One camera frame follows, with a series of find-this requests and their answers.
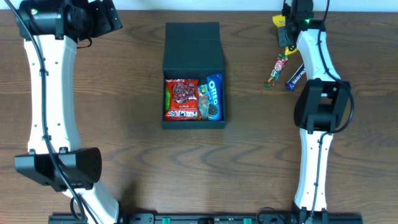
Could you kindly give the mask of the dark green gift box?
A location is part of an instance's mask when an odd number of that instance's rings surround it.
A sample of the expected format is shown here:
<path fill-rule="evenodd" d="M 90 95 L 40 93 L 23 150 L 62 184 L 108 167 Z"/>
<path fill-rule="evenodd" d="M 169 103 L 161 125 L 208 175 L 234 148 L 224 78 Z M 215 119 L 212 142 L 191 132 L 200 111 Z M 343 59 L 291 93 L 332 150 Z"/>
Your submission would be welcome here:
<path fill-rule="evenodd" d="M 224 55 L 220 41 L 219 22 L 168 22 L 165 26 L 165 47 L 162 65 L 163 80 L 197 79 L 221 76 L 221 119 L 219 121 L 167 121 L 164 129 L 223 129 L 226 126 Z"/>

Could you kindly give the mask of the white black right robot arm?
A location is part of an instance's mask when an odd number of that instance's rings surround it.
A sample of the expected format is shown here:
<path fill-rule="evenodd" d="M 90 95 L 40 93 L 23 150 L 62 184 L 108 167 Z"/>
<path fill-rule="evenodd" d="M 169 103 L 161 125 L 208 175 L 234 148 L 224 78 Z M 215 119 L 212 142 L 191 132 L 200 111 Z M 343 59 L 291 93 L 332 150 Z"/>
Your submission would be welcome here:
<path fill-rule="evenodd" d="M 298 50 L 307 82 L 294 108 L 294 123 L 300 129 L 301 162 L 294 198 L 294 223 L 328 223 L 326 171 L 328 152 L 336 133 L 350 124 L 341 120 L 347 106 L 354 110 L 349 82 L 336 72 L 326 43 L 325 18 L 315 19 L 312 0 L 284 3 L 285 26 L 278 30 L 281 47 Z"/>

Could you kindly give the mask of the green Haribo gummy bag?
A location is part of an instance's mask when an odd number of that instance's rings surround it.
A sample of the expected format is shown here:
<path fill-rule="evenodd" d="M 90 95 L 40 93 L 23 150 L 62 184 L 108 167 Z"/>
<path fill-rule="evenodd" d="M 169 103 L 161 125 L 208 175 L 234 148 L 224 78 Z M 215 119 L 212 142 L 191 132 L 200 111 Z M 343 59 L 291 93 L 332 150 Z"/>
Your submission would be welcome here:
<path fill-rule="evenodd" d="M 208 119 L 208 94 L 202 93 L 199 88 L 197 87 L 197 93 L 198 93 L 198 110 L 199 110 L 199 118 L 195 119 L 197 121 L 200 120 L 207 120 Z"/>

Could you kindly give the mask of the red Hacks candy bag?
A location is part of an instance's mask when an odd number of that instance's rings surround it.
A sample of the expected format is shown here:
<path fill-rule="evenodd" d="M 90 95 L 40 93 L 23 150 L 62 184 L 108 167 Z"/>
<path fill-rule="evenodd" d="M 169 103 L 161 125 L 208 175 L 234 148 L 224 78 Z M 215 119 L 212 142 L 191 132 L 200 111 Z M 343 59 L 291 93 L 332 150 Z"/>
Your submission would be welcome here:
<path fill-rule="evenodd" d="M 198 119 L 198 80 L 166 80 L 165 121 Z"/>

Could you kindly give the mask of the blue Oreo cookie pack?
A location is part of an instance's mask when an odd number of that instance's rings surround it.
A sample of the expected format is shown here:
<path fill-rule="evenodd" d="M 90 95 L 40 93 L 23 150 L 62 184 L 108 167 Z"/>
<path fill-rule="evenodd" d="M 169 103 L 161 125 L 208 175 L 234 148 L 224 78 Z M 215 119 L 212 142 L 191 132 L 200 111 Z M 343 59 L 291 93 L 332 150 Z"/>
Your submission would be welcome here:
<path fill-rule="evenodd" d="M 222 74 L 216 73 L 214 75 L 207 76 L 206 80 L 209 92 L 209 120 L 220 121 L 222 119 Z"/>

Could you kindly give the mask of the yellow nut snack bag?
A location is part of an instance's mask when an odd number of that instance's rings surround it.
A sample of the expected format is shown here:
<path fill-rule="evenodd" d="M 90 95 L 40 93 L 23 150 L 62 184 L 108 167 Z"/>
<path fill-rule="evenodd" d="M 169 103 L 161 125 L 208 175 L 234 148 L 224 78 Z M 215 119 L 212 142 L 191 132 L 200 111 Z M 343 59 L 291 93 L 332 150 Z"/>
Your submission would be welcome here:
<path fill-rule="evenodd" d="M 281 27 L 285 27 L 285 16 L 283 15 L 276 15 L 272 17 L 272 21 L 274 23 L 274 25 L 279 29 Z M 293 54 L 295 52 L 297 52 L 298 50 L 296 48 L 288 48 L 285 47 L 285 55 L 290 55 Z"/>

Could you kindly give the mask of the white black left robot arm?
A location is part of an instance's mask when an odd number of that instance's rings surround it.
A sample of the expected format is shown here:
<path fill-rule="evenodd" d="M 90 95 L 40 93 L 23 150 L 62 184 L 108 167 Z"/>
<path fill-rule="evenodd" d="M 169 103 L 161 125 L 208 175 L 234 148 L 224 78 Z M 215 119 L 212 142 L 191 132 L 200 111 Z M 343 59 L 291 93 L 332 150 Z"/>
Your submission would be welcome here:
<path fill-rule="evenodd" d="M 96 147 L 83 148 L 78 134 L 73 69 L 83 40 L 122 28 L 112 0 L 22 1 L 13 9 L 28 57 L 32 126 L 27 153 L 16 171 L 70 197 L 70 215 L 50 223 L 118 223 L 119 202 L 101 181 Z"/>

